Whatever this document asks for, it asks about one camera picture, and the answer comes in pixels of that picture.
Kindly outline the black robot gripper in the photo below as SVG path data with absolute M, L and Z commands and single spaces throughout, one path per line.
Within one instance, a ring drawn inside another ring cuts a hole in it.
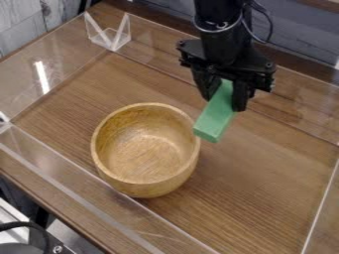
M 274 73 L 273 62 L 254 49 L 250 35 L 242 24 L 224 31 L 200 32 L 198 39 L 181 40 L 176 49 L 180 65 L 193 76 L 202 98 L 209 101 L 221 78 L 233 82 L 232 108 L 246 110 L 254 90 L 270 91 Z

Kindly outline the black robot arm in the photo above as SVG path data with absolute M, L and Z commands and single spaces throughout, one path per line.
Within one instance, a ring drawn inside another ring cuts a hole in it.
M 254 0 L 193 0 L 193 26 L 197 39 L 181 40 L 180 65 L 190 70 L 202 98 L 209 101 L 221 80 L 232 83 L 232 109 L 241 112 L 257 90 L 270 92 L 274 63 L 254 48 L 254 41 L 266 43 L 272 35 L 272 21 L 264 7 Z M 254 35 L 252 10 L 268 21 L 262 40 Z

